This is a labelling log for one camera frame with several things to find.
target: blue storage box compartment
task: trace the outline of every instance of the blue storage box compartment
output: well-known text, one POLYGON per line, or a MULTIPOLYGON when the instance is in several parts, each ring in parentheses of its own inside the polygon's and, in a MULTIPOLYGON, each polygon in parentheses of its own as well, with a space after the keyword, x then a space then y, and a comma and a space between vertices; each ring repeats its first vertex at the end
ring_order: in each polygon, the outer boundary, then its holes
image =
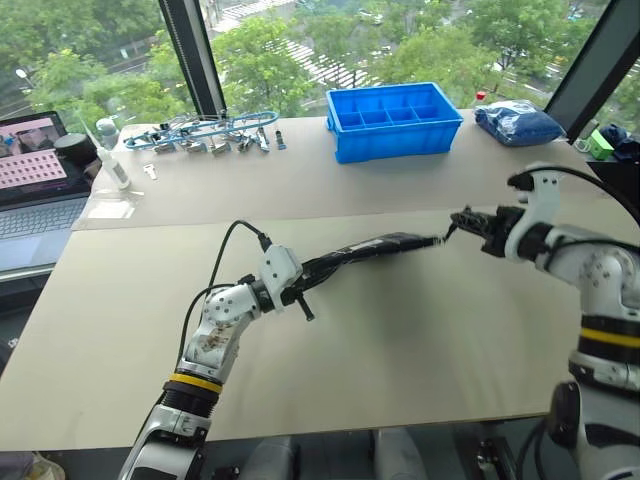
POLYGON ((435 83, 327 92, 339 163, 448 152, 462 117, 435 83))

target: laptop keyboard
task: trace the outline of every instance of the laptop keyboard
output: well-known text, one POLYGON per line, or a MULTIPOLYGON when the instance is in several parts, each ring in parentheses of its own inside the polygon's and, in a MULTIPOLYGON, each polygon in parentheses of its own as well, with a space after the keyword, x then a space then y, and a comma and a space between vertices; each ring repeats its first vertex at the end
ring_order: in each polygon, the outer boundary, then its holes
POLYGON ((84 202, 70 202, 10 213, 0 217, 0 240, 51 230, 64 230, 80 216, 84 202))

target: beige tabletop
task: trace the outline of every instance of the beige tabletop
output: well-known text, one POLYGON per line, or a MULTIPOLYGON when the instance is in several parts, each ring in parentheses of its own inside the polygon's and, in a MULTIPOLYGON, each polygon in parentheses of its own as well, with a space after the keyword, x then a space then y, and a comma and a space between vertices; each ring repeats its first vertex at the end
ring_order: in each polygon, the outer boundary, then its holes
MULTIPOLYGON (((504 147, 475 124, 471 110, 461 113, 464 122, 451 151, 438 155, 340 165, 325 117, 279 120, 287 149, 273 148, 267 154, 256 147, 244 154, 234 148, 219 157, 184 151, 117 152, 132 178, 130 192, 114 193, 113 183, 102 172, 75 229, 367 215, 454 208, 465 202, 496 205, 512 200, 507 178, 532 162, 589 171, 581 155, 564 141, 504 147), (157 180, 142 171, 147 163, 154 164, 157 180), (87 218, 96 206, 119 197, 135 208, 130 218, 87 218)), ((273 127, 267 131, 275 147, 273 127)), ((564 185, 565 191, 588 188, 578 182, 564 185)))
MULTIPOLYGON (((448 213, 258 226, 305 260, 377 234, 440 233, 448 213)), ((559 220, 635 238, 608 200, 565 203, 559 220)), ((0 381, 0 450, 131 445, 225 229, 75 232, 0 381)), ((480 246, 460 232, 445 247, 346 266, 309 292, 313 322, 297 306, 254 322, 209 439, 546 411, 568 378, 578 293, 480 246)), ((234 235, 218 280, 255 273, 259 256, 255 238, 234 235)))

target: window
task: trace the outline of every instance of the window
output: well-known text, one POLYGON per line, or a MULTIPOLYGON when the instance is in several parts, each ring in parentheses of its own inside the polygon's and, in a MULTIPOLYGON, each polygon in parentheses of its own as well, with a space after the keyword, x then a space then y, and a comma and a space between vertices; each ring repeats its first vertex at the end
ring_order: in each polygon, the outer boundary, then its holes
POLYGON ((0 118, 57 110, 69 131, 193 111, 156 0, 0 0, 0 118))
POLYGON ((435 81, 544 107, 606 0, 202 0, 234 113, 324 115, 332 88, 435 81))
POLYGON ((640 60, 595 115, 600 126, 615 123, 640 138, 640 60))

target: white paper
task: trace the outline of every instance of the white paper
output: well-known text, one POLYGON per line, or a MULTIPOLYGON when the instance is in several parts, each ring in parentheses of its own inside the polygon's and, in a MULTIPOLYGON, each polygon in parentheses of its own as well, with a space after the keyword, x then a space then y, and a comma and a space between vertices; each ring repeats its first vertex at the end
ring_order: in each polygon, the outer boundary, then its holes
POLYGON ((133 215, 135 207, 126 200, 100 201, 90 206, 88 218, 129 218, 133 215))

